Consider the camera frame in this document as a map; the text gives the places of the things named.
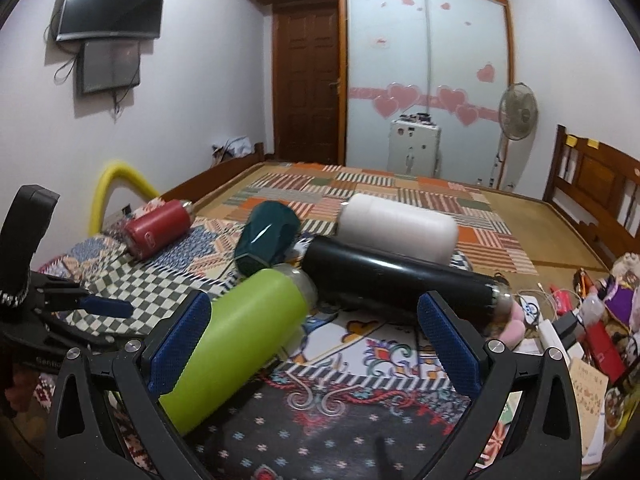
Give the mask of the lime green bottle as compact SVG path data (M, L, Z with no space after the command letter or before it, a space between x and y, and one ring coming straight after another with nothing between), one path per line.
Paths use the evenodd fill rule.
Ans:
M177 382L160 396L178 433L195 429L288 344L316 301L308 275L288 264L262 269L214 300Z

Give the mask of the dark green faceted cup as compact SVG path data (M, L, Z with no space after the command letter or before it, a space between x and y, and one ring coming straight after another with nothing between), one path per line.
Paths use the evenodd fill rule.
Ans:
M299 229L300 220L289 206L274 200L256 205L234 248L233 260L239 274L248 278L262 269L284 263Z

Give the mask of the brown cardboard note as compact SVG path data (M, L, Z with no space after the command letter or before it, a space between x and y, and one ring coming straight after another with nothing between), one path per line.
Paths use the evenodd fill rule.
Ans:
M570 381L579 416L582 439L582 466L594 467L602 460L604 447L604 398L608 378L593 366L573 358L570 361Z

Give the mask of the red box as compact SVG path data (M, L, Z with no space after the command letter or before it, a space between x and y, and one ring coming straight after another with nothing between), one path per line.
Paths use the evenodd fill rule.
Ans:
M628 332L615 323L605 324L600 320L586 327L586 343L594 365L611 384L615 384L625 373L622 343L627 338Z

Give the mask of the red thermos bottle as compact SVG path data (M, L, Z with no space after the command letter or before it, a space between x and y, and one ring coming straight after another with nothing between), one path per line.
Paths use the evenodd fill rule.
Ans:
M184 237L193 221L191 202L171 200L140 218L130 220L124 226L125 243L134 258L145 260Z

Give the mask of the yellow foam tube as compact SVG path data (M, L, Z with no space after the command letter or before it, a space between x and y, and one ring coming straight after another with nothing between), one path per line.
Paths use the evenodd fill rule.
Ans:
M93 193L88 223L89 236L101 231L106 206L111 200L116 183L123 183L145 200L160 196L157 188L140 171L122 160L111 160L104 167Z

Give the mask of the patchwork patterned cloth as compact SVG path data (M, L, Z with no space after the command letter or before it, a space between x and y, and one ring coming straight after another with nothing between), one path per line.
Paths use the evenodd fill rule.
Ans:
M523 310L513 298L510 318L475 329L515 352L525 333ZM296 479L419 479L470 405L417 314L336 306L318 292L299 332L220 408L235 406L259 372L288 395L276 404L260 400L243 430L219 437L218 478L272 472ZM109 392L107 400L130 457L153 472L119 394ZM192 431L180 434L188 448Z

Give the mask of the black thermos bottle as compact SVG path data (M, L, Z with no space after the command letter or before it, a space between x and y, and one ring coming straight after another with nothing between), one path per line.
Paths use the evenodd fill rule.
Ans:
M327 304L358 304L403 316L419 298L437 292L459 318L478 330L510 318L513 295L502 281L454 266L416 260L317 236L300 268Z

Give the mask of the clothes pile on bedframe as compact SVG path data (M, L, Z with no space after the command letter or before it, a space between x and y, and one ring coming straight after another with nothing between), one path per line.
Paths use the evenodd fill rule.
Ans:
M222 145L213 145L213 166L234 158L242 158L254 153L254 144L248 136L237 136Z

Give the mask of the wooden bed headboard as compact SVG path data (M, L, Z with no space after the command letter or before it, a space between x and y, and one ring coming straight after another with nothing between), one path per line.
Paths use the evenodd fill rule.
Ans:
M617 148L559 125L542 200L607 266L639 251L639 162Z

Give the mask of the white thermos bottle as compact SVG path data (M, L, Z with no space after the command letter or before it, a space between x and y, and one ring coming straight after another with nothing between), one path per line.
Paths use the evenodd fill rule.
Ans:
M459 228L446 214L358 193L342 205L335 236L345 244L448 266Z

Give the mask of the white box appliance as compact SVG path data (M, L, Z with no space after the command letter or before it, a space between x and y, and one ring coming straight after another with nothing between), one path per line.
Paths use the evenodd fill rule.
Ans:
M402 114L390 124L386 169L393 174L434 178L439 172L440 134L430 114Z

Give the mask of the white standing fan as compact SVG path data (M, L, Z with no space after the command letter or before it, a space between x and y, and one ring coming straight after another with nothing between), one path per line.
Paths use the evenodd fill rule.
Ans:
M511 84L498 107L500 140L491 169L489 186L513 191L525 166L538 122L538 104L527 84Z

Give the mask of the brown wooden door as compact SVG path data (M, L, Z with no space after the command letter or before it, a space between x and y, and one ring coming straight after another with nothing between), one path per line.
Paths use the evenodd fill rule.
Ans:
M338 10L335 2L279 6L273 33L273 133L278 159L336 164Z

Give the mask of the grey wall panel screen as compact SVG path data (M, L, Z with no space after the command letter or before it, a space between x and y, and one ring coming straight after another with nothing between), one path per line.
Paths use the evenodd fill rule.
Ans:
M132 40L90 40L80 50L76 90L81 96L140 84L140 44Z

